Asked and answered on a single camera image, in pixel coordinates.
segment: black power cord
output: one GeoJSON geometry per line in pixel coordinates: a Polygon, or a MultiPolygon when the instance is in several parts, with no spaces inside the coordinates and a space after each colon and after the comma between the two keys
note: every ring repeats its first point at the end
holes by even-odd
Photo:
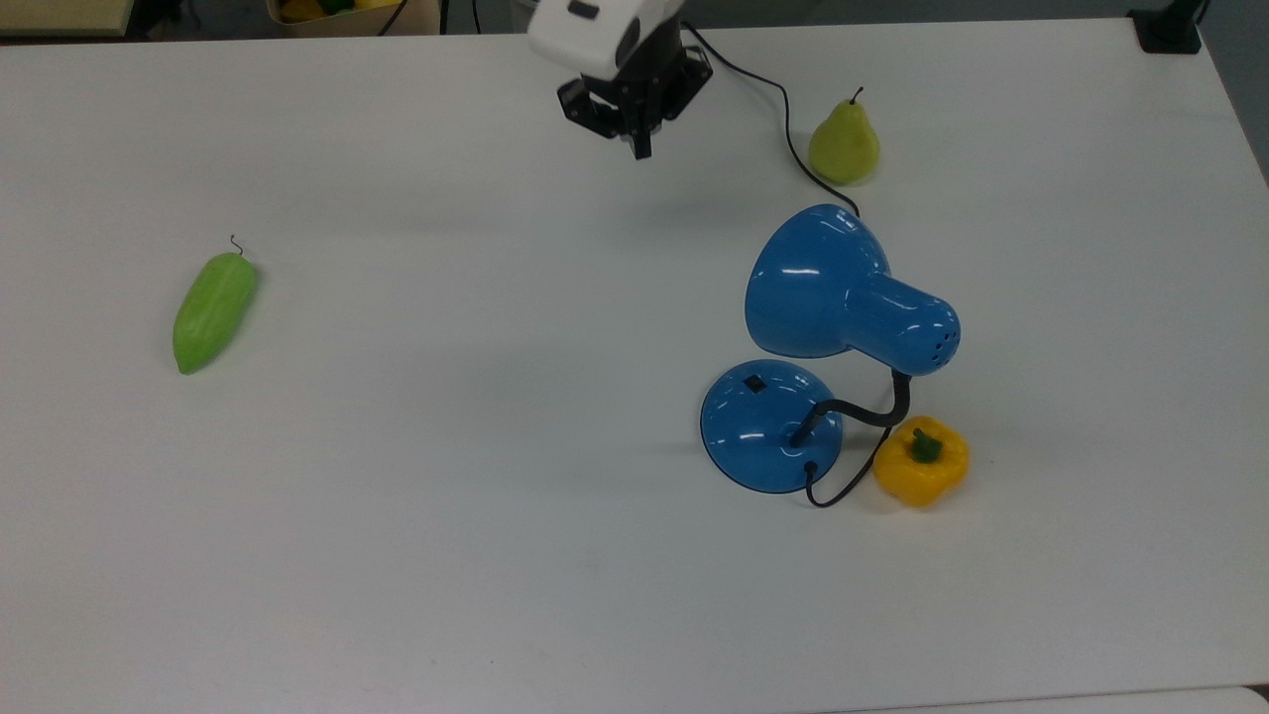
{"type": "MultiPolygon", "coordinates": [[[[388,18],[388,22],[383,23],[383,29],[381,29],[379,33],[376,34],[374,37],[383,37],[385,34],[388,33],[390,29],[392,29],[392,23],[396,22],[397,16],[401,14],[401,10],[405,10],[405,4],[409,1],[410,0],[401,0],[401,4],[397,5],[397,9],[392,11],[392,16],[388,18]]],[[[440,18],[442,18],[440,22],[444,22],[445,15],[442,14],[440,18]]]]}
{"type": "Polygon", "coordinates": [[[768,84],[770,86],[774,86],[775,89],[780,90],[780,96],[784,98],[784,141],[789,146],[789,153],[793,155],[793,160],[797,161],[798,167],[802,169],[802,172],[805,172],[807,175],[807,178],[810,178],[811,180],[813,180],[816,183],[816,185],[819,185],[820,188],[827,190],[829,193],[831,193],[838,199],[845,202],[846,205],[850,205],[850,209],[854,211],[855,216],[858,217],[859,216],[859,205],[857,205],[855,202],[851,200],[844,193],[841,193],[841,191],[836,190],[835,188],[832,188],[831,185],[824,183],[820,179],[820,176],[815,175],[811,171],[811,169],[808,169],[806,166],[806,164],[802,162],[802,157],[797,155],[797,148],[793,147],[793,131],[789,128],[789,123],[791,123],[791,119],[789,119],[789,114],[791,114],[791,110],[789,110],[789,93],[784,89],[784,85],[782,85],[782,84],[779,84],[777,81],[772,81],[772,80],[769,80],[769,79],[766,79],[766,77],[764,77],[761,75],[756,75],[756,74],[754,74],[754,72],[751,72],[749,70],[741,68],[741,67],[733,65],[732,62],[730,62],[726,57],[723,57],[722,55],[720,55],[718,51],[714,49],[713,46],[709,44],[708,41],[706,41],[704,37],[700,37],[700,33],[697,32],[697,28],[692,27],[692,23],[684,22],[683,27],[688,32],[690,32],[693,37],[697,38],[697,42],[699,42],[702,44],[702,47],[704,47],[706,49],[708,49],[709,53],[713,55],[714,57],[717,57],[718,61],[722,62],[727,68],[730,68],[730,70],[732,70],[735,72],[742,74],[742,75],[745,75],[745,76],[747,76],[750,79],[755,79],[755,80],[758,80],[758,81],[760,81],[763,84],[768,84]]]}
{"type": "Polygon", "coordinates": [[[845,498],[848,493],[855,491],[855,487],[859,486],[859,482],[864,481],[864,477],[868,474],[868,471],[872,469],[872,463],[873,460],[877,459],[877,453],[881,451],[881,445],[886,444],[886,440],[890,439],[890,432],[895,427],[886,427],[886,431],[881,432],[881,439],[877,440],[877,446],[873,448],[873,451],[872,454],[868,455],[868,460],[864,462],[864,465],[859,468],[859,472],[857,472],[854,478],[850,479],[850,483],[848,483],[845,488],[838,492],[838,496],[834,496],[827,501],[824,502],[816,501],[815,492],[811,490],[811,487],[815,486],[815,474],[820,471],[820,465],[816,464],[815,462],[807,462],[802,467],[802,471],[806,472],[806,500],[811,502],[811,506],[815,506],[816,509],[827,509],[830,506],[836,506],[836,503],[843,498],[845,498]]]}
{"type": "Polygon", "coordinates": [[[810,436],[811,430],[813,430],[815,426],[820,424],[820,420],[822,420],[824,416],[827,415],[829,412],[845,415],[846,417],[850,417],[851,420],[868,425],[869,427],[886,427],[886,431],[881,434],[881,439],[877,440],[877,446],[873,448],[873,451],[872,454],[868,455],[868,460],[864,462],[864,465],[859,469],[858,473],[855,473],[854,478],[850,479],[850,483],[848,483],[845,488],[843,488],[836,496],[834,496],[829,501],[820,502],[819,500],[815,498],[815,492],[811,490],[811,487],[815,484],[815,476],[820,471],[820,465],[816,464],[815,462],[807,462],[802,467],[802,469],[806,472],[806,500],[810,501],[812,506],[816,506],[819,509],[827,509],[829,506],[838,503],[839,501],[845,498],[848,493],[854,491],[855,487],[859,486],[859,482],[863,481],[868,471],[872,469],[873,459],[877,458],[877,450],[879,450],[881,445],[884,444],[886,439],[890,438],[891,430],[893,430],[900,422],[904,421],[905,417],[907,417],[907,411],[911,407],[912,402],[912,393],[910,389],[912,378],[910,375],[900,373],[898,370],[891,370],[890,374],[891,378],[895,380],[895,407],[892,407],[890,412],[879,415],[877,412],[864,410],[863,407],[858,407],[849,402],[843,402],[841,399],[826,399],[824,402],[816,403],[816,406],[811,408],[811,413],[807,415],[806,420],[802,421],[802,426],[798,427],[797,432],[794,432],[794,435],[789,439],[789,446],[794,449],[801,446],[802,443],[806,441],[806,438],[810,436]]]}

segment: white table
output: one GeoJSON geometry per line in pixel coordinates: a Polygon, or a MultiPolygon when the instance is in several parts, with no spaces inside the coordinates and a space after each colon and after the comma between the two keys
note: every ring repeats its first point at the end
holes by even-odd
{"type": "MultiPolygon", "coordinates": [[[[825,195],[721,67],[634,162],[519,37],[0,52],[0,710],[787,713],[1269,680],[1269,190],[1127,20],[714,32],[964,340],[930,512],[730,483],[699,401],[825,195]],[[239,339],[170,325],[236,233],[239,339]]],[[[808,365],[886,399],[857,354],[808,365]]],[[[863,439],[827,478],[860,459],[863,439]]]]}

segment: green pear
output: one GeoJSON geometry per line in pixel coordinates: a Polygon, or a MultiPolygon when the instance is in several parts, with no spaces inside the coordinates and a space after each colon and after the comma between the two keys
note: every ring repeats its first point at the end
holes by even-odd
{"type": "Polygon", "coordinates": [[[881,142],[868,123],[859,91],[838,104],[811,134],[811,167],[832,183],[857,181],[877,167],[881,142]]]}

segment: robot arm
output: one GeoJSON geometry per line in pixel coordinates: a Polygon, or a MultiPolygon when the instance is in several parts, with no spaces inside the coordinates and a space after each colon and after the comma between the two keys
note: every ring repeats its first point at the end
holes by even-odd
{"type": "Polygon", "coordinates": [[[684,0],[541,0],[529,46],[581,74],[560,88],[565,117],[652,155],[652,133],[683,113],[713,75],[699,47],[684,47],[684,0]]]}

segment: floor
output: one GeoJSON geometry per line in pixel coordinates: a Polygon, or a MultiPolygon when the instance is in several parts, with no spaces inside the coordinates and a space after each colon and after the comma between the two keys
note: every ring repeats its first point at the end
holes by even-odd
{"type": "MultiPolygon", "coordinates": [[[[449,32],[513,29],[513,5],[534,0],[452,0],[449,32]]],[[[699,27],[1122,18],[1166,0],[688,0],[699,27]]],[[[166,41],[278,37],[265,0],[184,0],[183,16],[155,32],[166,41]]],[[[1203,37],[1242,122],[1260,171],[1269,175],[1269,1],[1212,0],[1203,37]]]]}

